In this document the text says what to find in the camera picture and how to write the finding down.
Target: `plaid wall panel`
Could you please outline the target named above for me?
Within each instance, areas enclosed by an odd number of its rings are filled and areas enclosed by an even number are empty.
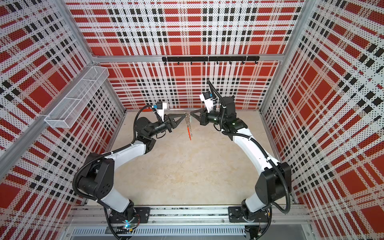
[[[384,1],[318,0],[264,115],[324,239],[384,238]]]
[[[53,1],[0,3],[0,155],[88,64]]]
[[[93,54],[283,53],[304,0],[65,0]]]
[[[199,95],[208,91],[206,79],[223,96],[234,95],[236,108],[258,109],[277,65],[277,61],[102,64],[127,109],[157,101],[168,102],[169,108],[202,108]]]
[[[0,182],[0,239],[56,239],[81,198],[72,178],[103,153],[122,117],[103,86],[71,129],[46,128]]]

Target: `white wire basket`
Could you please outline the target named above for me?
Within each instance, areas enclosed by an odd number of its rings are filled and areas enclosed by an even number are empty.
[[[45,122],[51,127],[71,128],[108,76],[107,68],[91,67],[72,90],[48,114]]]

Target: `beige floor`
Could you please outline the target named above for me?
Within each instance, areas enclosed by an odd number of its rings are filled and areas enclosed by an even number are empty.
[[[132,141],[135,115],[136,112],[127,113],[113,149]],[[156,121],[152,112],[140,116]],[[259,113],[239,111],[237,116],[273,155]],[[115,172],[115,188],[135,205],[240,204],[251,196],[258,176],[240,147],[212,124],[201,126],[192,118],[191,127],[192,141],[183,121],[164,138],[157,139],[151,152],[121,166]]]

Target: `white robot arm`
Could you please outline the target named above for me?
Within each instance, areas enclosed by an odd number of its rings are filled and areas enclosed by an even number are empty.
[[[252,136],[247,125],[236,117],[234,96],[221,97],[212,84],[207,82],[212,94],[207,92],[200,96],[207,106],[192,111],[191,116],[198,119],[200,125],[205,126],[210,122],[220,125],[221,132],[246,153],[259,176],[255,185],[255,193],[242,202],[242,218],[245,221],[253,221],[256,219],[257,212],[265,211],[271,205],[288,213],[291,190],[290,166],[287,163],[279,163],[277,159],[267,153]],[[219,98],[220,112],[216,111],[212,96]],[[164,114],[166,106],[166,103],[157,103],[157,105],[144,107],[151,107],[155,112],[158,121],[154,123],[147,118],[137,119],[144,108],[139,111],[134,121],[134,140],[127,146],[102,155],[90,154],[84,166],[74,176],[74,191],[82,197],[97,201],[107,209],[112,209],[111,215],[117,214],[125,221],[132,220],[135,216],[133,202],[113,187],[113,175],[115,170],[124,163],[151,151],[156,142],[152,136],[166,130],[171,132],[184,119],[184,114]],[[282,209],[275,203],[275,200],[284,196],[286,209]]]

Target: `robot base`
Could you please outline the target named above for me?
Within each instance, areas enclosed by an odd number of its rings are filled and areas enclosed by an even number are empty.
[[[140,215],[140,223],[148,223],[150,207],[135,207],[136,214]],[[138,217],[132,219],[130,223],[137,223],[139,220]],[[116,211],[112,210],[109,215],[110,223],[126,223],[124,217],[118,214]]]
[[[241,207],[228,207],[229,222],[268,222],[267,211],[259,210],[249,214],[248,219],[243,217]]]

